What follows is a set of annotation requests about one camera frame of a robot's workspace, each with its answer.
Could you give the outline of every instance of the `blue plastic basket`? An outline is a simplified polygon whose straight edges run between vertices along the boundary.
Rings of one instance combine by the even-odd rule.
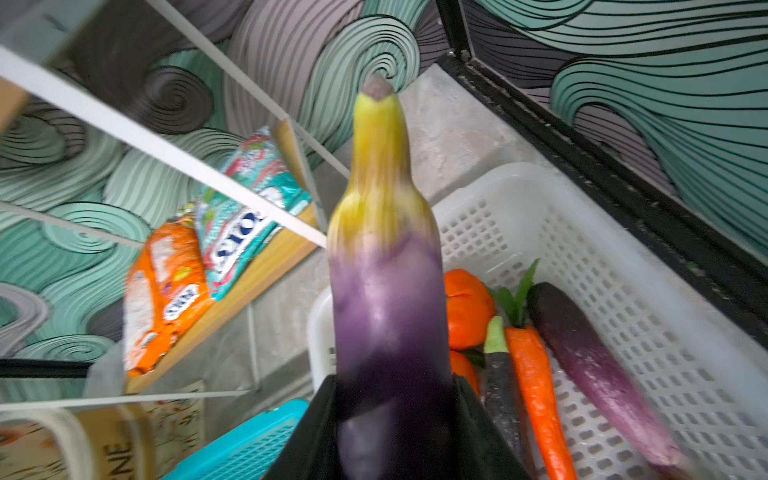
[[[283,450],[306,411],[291,400],[261,413],[190,455],[164,480],[250,480],[261,478]]]

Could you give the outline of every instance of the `purple eggplant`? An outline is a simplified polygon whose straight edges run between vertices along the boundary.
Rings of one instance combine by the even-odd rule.
[[[658,414],[578,306],[549,283],[528,292],[528,313],[560,367],[662,478],[699,478]]]
[[[357,99],[352,173],[328,243],[344,475],[449,478],[453,401],[439,232],[411,178],[400,103],[380,77]]]

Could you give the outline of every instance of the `swirl pattern wallpaper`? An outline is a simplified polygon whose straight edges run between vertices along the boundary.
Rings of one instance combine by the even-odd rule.
[[[462,0],[478,59],[768,259],[768,4]]]
[[[331,151],[351,136],[361,81],[380,72],[402,89],[448,49],[433,0],[171,3]],[[213,166],[274,120],[145,2],[108,2],[54,65]],[[200,187],[38,99],[0,137],[0,170],[0,199],[138,241]],[[0,212],[0,356],[95,361],[122,337],[136,256]],[[35,388],[14,398],[77,395]]]

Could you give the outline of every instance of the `wooden board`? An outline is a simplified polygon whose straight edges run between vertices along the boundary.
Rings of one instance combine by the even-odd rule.
[[[306,208],[299,218],[316,226],[315,212],[312,208]],[[316,248],[316,244],[304,237],[289,230],[281,230],[251,261],[227,296],[205,312],[205,315],[179,339],[152,372],[129,379],[125,392],[139,393],[156,382],[196,346],[236,316],[248,303],[261,295]]]
[[[24,108],[28,99],[29,94],[23,88],[0,77],[0,134]]]

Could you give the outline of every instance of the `white plastic basket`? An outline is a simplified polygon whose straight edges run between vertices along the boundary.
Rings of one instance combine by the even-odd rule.
[[[507,164],[433,210],[446,270],[464,268],[491,287],[514,288],[541,258],[536,281],[553,283],[579,304],[705,469],[716,478],[768,478],[768,379],[574,187],[543,167]],[[307,333],[317,388],[335,372],[330,289],[315,302]],[[579,478],[656,478],[551,362]],[[537,463],[538,477],[547,478]]]

